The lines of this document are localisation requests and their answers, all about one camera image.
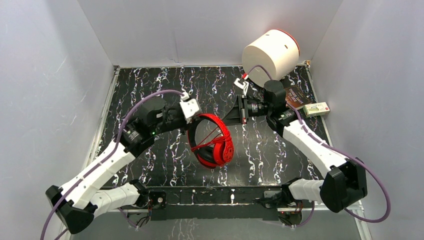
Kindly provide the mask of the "red black headphones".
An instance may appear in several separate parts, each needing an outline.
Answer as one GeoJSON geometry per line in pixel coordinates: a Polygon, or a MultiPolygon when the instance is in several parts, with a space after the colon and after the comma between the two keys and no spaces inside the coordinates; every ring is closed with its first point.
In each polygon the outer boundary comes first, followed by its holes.
{"type": "Polygon", "coordinates": [[[210,113],[199,114],[187,127],[186,133],[192,153],[204,167],[214,169],[232,161],[235,153],[233,140],[227,126],[218,116],[210,113]],[[207,143],[197,144],[197,127],[204,120],[215,124],[221,133],[207,143]]]}

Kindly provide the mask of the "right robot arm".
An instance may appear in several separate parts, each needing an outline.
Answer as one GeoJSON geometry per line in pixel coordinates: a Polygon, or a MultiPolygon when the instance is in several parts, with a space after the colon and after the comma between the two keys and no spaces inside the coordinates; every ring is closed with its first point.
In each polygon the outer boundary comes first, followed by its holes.
{"type": "Polygon", "coordinates": [[[248,96],[249,84],[237,78],[234,85],[242,89],[233,108],[225,115],[227,126],[246,124],[250,117],[264,116],[268,126],[302,152],[324,177],[323,180],[294,178],[281,186],[280,197],[288,207],[307,200],[323,203],[338,213],[368,194],[366,170],[359,159],[350,159],[331,150],[302,119],[299,111],[286,101],[282,82],[268,80],[263,99],[248,96]]]}

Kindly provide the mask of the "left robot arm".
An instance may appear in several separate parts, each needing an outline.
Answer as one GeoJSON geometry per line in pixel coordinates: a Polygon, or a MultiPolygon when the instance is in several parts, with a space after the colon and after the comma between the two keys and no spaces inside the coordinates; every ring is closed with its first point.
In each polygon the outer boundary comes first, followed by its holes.
{"type": "Polygon", "coordinates": [[[169,108],[159,95],[151,94],[133,106],[123,119],[107,148],[76,177],[61,186],[50,186],[45,194],[52,211],[67,231],[74,235],[85,230],[95,218],[125,206],[137,208],[156,204],[154,194],[134,179],[109,190],[101,187],[120,169],[134,161],[155,143],[158,134],[184,129],[201,109],[186,93],[169,108]]]}

